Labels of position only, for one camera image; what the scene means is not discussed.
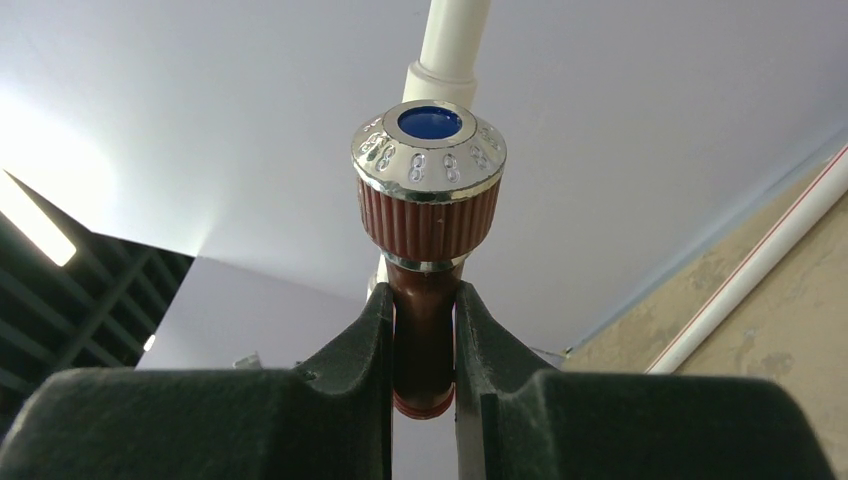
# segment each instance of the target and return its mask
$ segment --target chrome ring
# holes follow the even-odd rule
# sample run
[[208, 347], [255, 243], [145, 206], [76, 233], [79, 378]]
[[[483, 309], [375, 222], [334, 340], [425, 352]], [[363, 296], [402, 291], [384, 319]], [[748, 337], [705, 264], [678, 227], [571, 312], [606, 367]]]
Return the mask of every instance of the chrome ring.
[[464, 200], [466, 198], [476, 197], [477, 195], [492, 188], [492, 185], [497, 183], [498, 180], [500, 180], [503, 176], [503, 169], [505, 164], [501, 164], [497, 172], [495, 172], [491, 177], [483, 180], [480, 183], [471, 185], [468, 188], [463, 188], [462, 190], [431, 192], [419, 192], [416, 190], [408, 190], [398, 185], [397, 183], [385, 182], [383, 180], [379, 180], [372, 177], [368, 174], [368, 172], [363, 170], [362, 167], [360, 167], [356, 163], [354, 163], [353, 166], [356, 169], [356, 173], [359, 174], [359, 178], [361, 178], [362, 181], [364, 181], [369, 187], [392, 198], [397, 198], [398, 200], [404, 200], [412, 203], [454, 203], [459, 200]]
[[383, 257], [386, 258], [386, 261], [392, 262], [400, 268], [405, 270], [411, 270], [413, 272], [425, 272], [425, 273], [433, 273], [433, 272], [442, 272], [445, 270], [450, 270], [451, 268], [461, 264], [468, 258], [471, 252], [466, 253], [465, 255], [460, 255], [459, 257], [452, 258], [450, 260], [445, 260], [441, 262], [417, 262], [415, 260], [408, 260], [406, 258], [398, 257], [397, 255], [387, 252], [383, 250]]
[[[415, 138], [400, 129], [400, 126], [398, 126], [398, 119], [401, 115], [417, 107], [429, 106], [441, 107], [456, 113], [456, 115], [462, 120], [462, 126], [460, 127], [459, 131], [448, 138], [440, 138], [438, 140], [424, 140], [421, 138]], [[433, 150], [437, 148], [450, 148], [459, 145], [460, 143], [467, 142], [471, 137], [473, 137], [477, 133], [477, 118], [474, 117], [471, 112], [460, 107], [459, 105], [445, 102], [442, 100], [413, 100], [411, 102], [401, 103], [400, 105], [392, 107], [391, 110], [389, 110], [385, 113], [385, 115], [383, 115], [382, 124], [383, 129], [389, 135], [389, 137], [399, 141], [404, 145], [415, 145], [419, 148], [423, 148], [426, 150]]]

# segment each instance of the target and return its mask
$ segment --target thermostatic radiator valve head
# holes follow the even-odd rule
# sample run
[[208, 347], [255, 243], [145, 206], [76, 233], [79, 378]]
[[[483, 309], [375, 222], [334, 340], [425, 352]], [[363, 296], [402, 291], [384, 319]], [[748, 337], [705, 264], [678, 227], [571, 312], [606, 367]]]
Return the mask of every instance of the thermostatic radiator valve head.
[[453, 396], [456, 289], [492, 225], [506, 145], [452, 103], [416, 100], [379, 115], [351, 146], [365, 231], [387, 260], [395, 299], [395, 405], [438, 416]]

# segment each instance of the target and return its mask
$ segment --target white pipe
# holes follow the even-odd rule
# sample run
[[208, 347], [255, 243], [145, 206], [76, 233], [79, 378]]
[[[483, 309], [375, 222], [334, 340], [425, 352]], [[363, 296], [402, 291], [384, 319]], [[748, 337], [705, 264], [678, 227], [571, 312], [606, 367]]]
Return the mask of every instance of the white pipe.
[[[445, 100], [471, 109], [477, 91], [474, 62], [489, 5], [491, 0], [432, 0], [421, 55], [406, 72], [404, 102]], [[387, 281], [386, 260], [381, 255], [366, 298], [377, 283]]]
[[848, 191], [843, 147], [659, 354], [646, 373], [674, 373], [792, 247]]

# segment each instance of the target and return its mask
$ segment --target black ceiling grid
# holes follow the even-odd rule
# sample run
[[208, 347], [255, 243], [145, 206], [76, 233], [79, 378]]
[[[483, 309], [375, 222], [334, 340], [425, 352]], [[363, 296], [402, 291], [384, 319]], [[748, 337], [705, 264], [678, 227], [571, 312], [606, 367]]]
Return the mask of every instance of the black ceiling grid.
[[134, 367], [193, 261], [92, 233], [18, 184], [77, 253], [56, 266], [0, 214], [0, 439], [51, 373]]

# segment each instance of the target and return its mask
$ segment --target ceiling light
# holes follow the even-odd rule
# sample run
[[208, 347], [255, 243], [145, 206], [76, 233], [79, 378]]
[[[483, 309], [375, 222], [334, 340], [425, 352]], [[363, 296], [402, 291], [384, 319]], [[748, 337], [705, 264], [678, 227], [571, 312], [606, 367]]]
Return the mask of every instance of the ceiling light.
[[0, 212], [56, 265], [64, 266], [77, 249], [12, 177], [0, 170]]
[[153, 348], [153, 342], [156, 341], [156, 335], [151, 335], [150, 338], [144, 342], [144, 351], [149, 352], [151, 348]]

